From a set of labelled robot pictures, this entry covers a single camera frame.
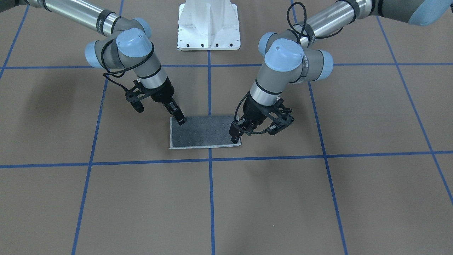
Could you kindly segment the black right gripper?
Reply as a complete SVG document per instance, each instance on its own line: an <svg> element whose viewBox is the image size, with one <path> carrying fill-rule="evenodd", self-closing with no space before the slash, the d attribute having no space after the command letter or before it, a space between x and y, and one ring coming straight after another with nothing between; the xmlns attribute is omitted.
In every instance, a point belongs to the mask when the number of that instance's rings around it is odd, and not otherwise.
<svg viewBox="0 0 453 255"><path fill-rule="evenodd" d="M166 104L166 109L175 118L181 126L185 123L185 116L178 105L174 102L174 87L170 79L166 79L164 83L151 89L151 98L154 102Z"/></svg>

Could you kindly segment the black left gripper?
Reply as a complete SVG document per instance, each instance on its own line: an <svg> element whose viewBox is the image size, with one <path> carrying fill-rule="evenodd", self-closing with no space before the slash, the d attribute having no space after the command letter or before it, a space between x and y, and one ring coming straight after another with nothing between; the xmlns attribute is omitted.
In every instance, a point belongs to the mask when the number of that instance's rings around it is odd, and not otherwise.
<svg viewBox="0 0 453 255"><path fill-rule="evenodd" d="M233 144L237 144L243 134L251 135L254 130L267 118L265 110L268 106L257 103L250 95L246 94L241 120L231 123L229 134Z"/></svg>

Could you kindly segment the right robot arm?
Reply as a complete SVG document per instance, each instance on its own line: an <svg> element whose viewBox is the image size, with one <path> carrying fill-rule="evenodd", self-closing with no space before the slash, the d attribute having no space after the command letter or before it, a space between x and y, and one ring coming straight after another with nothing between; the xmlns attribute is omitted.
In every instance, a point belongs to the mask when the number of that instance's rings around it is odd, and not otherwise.
<svg viewBox="0 0 453 255"><path fill-rule="evenodd" d="M19 5L44 8L105 36L104 40L87 44L85 58L89 65L105 69L104 76L109 81L134 71L138 78L134 87L122 86L132 107L143 112L141 100L151 97L154 102L162 103L179 125L185 123L173 99L174 87L150 41L151 28L144 19L126 19L85 0L2 0L1 12Z"/></svg>

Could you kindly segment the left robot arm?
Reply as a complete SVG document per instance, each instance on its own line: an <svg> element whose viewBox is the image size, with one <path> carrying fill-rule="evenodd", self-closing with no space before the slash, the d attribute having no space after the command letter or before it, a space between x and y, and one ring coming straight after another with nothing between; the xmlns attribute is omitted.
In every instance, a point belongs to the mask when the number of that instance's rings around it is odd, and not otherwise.
<svg viewBox="0 0 453 255"><path fill-rule="evenodd" d="M266 33L259 41L258 50L265 60L250 91L239 103L243 116L234 115L229 130L231 141L236 144L243 134L255 134L267 118L272 123L263 133L270 135L293 122L292 110L283 105L280 97L287 84L322 80L333 71L332 55L312 49L316 41L332 37L346 25L368 16L428 26L450 7L451 0L337 0L298 23L287 19L288 30Z"/></svg>

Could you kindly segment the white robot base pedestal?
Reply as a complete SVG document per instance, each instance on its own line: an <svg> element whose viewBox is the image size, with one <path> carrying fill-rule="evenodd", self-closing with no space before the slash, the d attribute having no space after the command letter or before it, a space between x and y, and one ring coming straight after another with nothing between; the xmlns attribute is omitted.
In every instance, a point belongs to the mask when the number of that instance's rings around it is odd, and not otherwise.
<svg viewBox="0 0 453 255"><path fill-rule="evenodd" d="M178 11L178 50L240 49L238 8L231 1L187 0Z"/></svg>

